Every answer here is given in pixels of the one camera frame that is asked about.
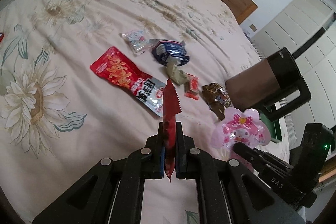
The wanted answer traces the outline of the small red candy wrapper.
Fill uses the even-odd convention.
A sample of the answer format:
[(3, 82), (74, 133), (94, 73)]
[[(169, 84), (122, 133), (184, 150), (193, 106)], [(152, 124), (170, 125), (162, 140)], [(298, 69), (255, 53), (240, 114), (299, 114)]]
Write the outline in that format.
[(193, 100), (199, 99), (199, 79), (197, 76), (187, 74), (187, 81), (185, 82), (185, 97)]

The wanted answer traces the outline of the blue white snack bag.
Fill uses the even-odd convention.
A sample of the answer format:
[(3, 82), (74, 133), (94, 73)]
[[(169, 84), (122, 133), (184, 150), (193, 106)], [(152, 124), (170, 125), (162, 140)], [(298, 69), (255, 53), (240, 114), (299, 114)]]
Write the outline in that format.
[(164, 66), (170, 61), (176, 61), (178, 66), (186, 65), (190, 61), (185, 45), (173, 40), (157, 40), (151, 54)]

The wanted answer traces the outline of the brown gold oatmeal bag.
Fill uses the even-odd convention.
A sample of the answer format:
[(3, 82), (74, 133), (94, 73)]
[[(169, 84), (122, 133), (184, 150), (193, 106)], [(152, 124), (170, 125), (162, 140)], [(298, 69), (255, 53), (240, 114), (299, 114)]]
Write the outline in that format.
[(202, 86), (202, 97), (221, 121), (225, 118), (224, 111), (232, 106), (227, 90), (218, 83)]

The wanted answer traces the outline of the floral beige bedspread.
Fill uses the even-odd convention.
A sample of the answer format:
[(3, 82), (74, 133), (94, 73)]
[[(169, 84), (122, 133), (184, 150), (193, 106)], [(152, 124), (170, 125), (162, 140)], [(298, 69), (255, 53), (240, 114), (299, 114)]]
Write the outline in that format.
[(138, 67), (165, 83), (150, 51), (122, 34), (183, 43), (183, 71), (224, 84), (260, 61), (221, 0), (15, 0), (1, 11), (1, 188), (24, 223), (99, 160), (119, 160), (157, 133)]

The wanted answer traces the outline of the black brown electric kettle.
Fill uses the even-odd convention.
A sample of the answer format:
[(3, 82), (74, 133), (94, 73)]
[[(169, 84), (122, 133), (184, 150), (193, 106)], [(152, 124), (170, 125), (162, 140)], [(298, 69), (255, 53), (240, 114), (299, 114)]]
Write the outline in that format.
[(225, 81), (233, 106), (256, 109), (271, 122), (311, 100), (311, 92), (289, 50), (284, 47)]

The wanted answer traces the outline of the white wardrobe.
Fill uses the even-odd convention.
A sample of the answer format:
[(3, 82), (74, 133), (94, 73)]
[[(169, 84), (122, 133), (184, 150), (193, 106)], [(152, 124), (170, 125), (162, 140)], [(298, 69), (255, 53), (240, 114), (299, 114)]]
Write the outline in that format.
[(311, 100), (285, 117), (289, 147), (307, 123), (335, 126), (335, 9), (322, 0), (293, 0), (252, 38), (262, 58), (286, 47), (311, 92)]

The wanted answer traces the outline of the green tray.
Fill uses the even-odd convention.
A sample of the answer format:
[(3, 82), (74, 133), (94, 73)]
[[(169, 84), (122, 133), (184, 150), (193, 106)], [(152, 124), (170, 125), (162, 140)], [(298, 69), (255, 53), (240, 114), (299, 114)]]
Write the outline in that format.
[(282, 133), (278, 119), (269, 119), (264, 113), (260, 113), (261, 121), (267, 126), (270, 132), (271, 141), (274, 143), (282, 142)]

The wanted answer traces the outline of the small red snack packet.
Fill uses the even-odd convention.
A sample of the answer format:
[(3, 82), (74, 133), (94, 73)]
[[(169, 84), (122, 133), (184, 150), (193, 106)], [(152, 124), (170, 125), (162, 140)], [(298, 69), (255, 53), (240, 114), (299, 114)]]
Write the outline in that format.
[(163, 141), (165, 145), (165, 174), (171, 181), (175, 169), (175, 142), (176, 142), (176, 119), (181, 113), (181, 106), (177, 91), (171, 79), (168, 79), (163, 90)]

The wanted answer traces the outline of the beige green candy packet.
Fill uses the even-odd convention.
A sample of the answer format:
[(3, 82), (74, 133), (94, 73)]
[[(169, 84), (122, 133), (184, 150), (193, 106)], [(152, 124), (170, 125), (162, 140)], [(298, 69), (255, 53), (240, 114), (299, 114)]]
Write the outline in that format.
[(187, 74), (176, 63), (169, 62), (166, 66), (166, 73), (177, 85), (183, 85), (188, 81)]

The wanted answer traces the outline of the clear cartoon candy packet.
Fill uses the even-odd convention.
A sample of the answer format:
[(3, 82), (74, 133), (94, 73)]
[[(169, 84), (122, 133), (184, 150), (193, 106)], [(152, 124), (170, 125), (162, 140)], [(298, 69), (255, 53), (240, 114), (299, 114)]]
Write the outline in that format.
[(138, 56), (150, 50), (153, 43), (147, 38), (142, 30), (132, 30), (121, 34), (133, 53)]

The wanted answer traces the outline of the large red spicy snack bag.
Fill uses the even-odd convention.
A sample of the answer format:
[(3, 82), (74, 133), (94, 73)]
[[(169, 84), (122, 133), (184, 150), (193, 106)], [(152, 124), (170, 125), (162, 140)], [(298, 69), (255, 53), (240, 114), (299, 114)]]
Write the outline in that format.
[(166, 84), (141, 71), (116, 47), (110, 47), (90, 65), (90, 69), (98, 77), (129, 91), (157, 116), (163, 116), (163, 90)]

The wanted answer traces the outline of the pink cartoon snack packet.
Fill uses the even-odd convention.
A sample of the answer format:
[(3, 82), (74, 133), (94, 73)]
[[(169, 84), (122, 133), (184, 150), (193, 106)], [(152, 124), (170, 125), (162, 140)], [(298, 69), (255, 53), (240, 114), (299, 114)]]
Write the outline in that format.
[(256, 148), (258, 145), (268, 145), (270, 140), (270, 132), (257, 110), (247, 109), (242, 112), (229, 107), (224, 110), (224, 119), (214, 129), (210, 145), (232, 150), (236, 143)]

